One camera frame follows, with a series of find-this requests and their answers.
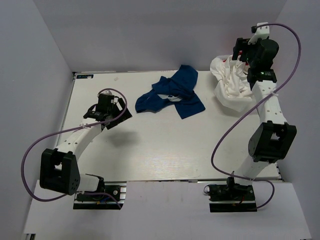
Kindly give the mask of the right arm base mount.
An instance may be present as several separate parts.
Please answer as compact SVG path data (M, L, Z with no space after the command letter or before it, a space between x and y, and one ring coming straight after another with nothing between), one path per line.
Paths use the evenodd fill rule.
M211 213L256 212L257 204L252 185L239 185L233 177L226 184L208 184L203 193L209 196Z

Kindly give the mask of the blue t shirt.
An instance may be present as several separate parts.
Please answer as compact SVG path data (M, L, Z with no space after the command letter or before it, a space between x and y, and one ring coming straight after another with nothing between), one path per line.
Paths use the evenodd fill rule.
M151 90L140 96L135 103L135 111L159 112L174 105L181 119L186 119L203 112L206 108L194 88L198 72L190 65L181 65L171 77L161 76L151 85Z

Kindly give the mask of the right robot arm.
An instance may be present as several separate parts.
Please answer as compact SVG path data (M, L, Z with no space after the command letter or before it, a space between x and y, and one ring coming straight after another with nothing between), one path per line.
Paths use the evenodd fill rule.
M235 179L225 188L226 195L236 200L244 193L258 174L268 165L285 158L297 129L283 116L277 96L277 79L271 66L278 53L278 44L271 39L251 43L239 38L235 56L226 62L220 58L212 61L210 71L217 78L215 96L225 107L249 115L248 106L259 115L260 125L248 142L248 157L230 174ZM170 119L161 119L148 131L147 140L154 142L161 134L170 144L180 144L184 151L193 149L198 159L205 157L210 145L219 146L229 131L227 121L213 119L215 111L209 111L195 93L197 85L205 81L189 65L181 65L171 77L162 76L152 84L151 90L137 98L137 113L158 113L168 106L175 109L183 120L174 126Z

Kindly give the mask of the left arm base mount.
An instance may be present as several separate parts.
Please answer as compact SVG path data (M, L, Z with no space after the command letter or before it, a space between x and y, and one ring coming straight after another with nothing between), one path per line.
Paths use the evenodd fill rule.
M120 210L125 203L127 183L105 182L96 191L98 195L77 193L73 201L74 210Z

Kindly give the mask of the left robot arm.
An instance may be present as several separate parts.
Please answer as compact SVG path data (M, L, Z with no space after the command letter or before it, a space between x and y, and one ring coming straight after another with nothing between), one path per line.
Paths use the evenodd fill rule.
M126 100L109 91L98 95L98 102L88 108L79 128L54 149L45 149L41 155L39 184L43 189L66 195L88 192L94 199L105 196L103 178L80 173L78 161L104 129L111 129L129 119L131 114Z

